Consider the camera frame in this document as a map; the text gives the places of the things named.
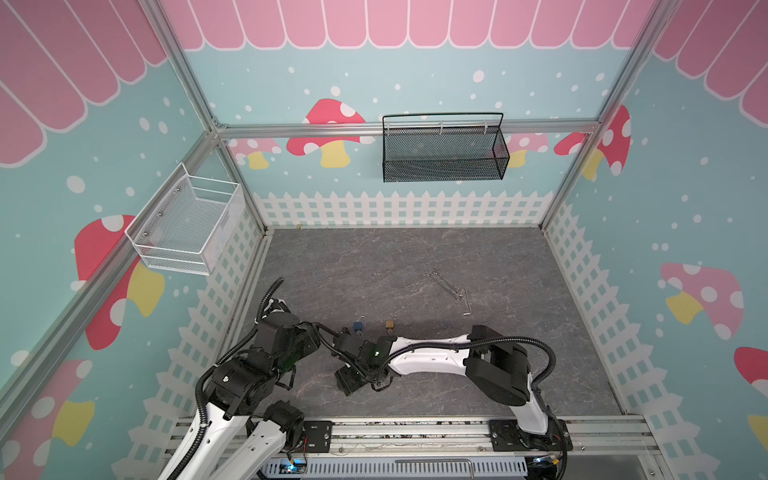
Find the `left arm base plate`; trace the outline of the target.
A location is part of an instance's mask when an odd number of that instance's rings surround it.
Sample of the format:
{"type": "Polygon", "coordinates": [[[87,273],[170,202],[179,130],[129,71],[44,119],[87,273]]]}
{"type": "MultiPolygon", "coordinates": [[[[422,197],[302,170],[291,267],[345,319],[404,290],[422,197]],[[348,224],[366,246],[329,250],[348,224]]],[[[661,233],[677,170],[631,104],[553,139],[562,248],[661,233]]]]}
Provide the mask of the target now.
{"type": "Polygon", "coordinates": [[[303,451],[306,453],[329,453],[333,427],[332,421],[305,421],[303,424],[303,451]]]}

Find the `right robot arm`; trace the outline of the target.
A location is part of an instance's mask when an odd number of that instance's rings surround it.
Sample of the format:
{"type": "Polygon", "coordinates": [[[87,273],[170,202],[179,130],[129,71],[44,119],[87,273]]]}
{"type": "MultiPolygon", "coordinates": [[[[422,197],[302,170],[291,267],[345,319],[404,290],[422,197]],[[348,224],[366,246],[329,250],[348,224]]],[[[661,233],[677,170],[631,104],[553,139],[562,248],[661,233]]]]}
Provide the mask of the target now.
{"type": "Polygon", "coordinates": [[[343,330],[326,347],[344,362],[335,378],[347,396],[365,385],[382,391],[394,379],[409,375],[460,376],[513,414],[509,427],[498,423],[491,428],[496,450],[572,449],[565,422],[541,397],[540,384],[553,373],[557,357],[538,339],[503,336],[475,325],[468,334],[436,340],[384,336],[371,342],[343,330]]]}

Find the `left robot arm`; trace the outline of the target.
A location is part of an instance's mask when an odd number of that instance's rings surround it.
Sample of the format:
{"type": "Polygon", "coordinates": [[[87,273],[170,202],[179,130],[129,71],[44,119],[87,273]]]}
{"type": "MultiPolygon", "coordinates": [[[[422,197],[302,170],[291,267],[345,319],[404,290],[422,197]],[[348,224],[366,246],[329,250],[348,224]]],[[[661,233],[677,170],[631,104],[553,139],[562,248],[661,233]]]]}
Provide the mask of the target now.
{"type": "Polygon", "coordinates": [[[286,401],[253,416],[275,389],[289,390],[299,361],[320,346],[313,327],[268,288],[251,330],[214,362],[194,388],[196,414],[161,479],[252,479],[279,453],[303,448],[304,414],[286,401]]]}

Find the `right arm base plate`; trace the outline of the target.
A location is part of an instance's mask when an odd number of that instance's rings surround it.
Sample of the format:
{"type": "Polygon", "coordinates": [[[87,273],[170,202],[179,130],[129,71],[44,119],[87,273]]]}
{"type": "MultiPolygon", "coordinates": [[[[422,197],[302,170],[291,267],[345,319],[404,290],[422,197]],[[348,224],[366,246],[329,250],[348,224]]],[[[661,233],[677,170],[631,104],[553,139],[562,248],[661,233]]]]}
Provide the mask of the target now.
{"type": "Polygon", "coordinates": [[[514,419],[488,422],[494,452],[572,451],[573,444],[564,421],[548,418],[548,430],[537,435],[524,432],[514,419]]]}

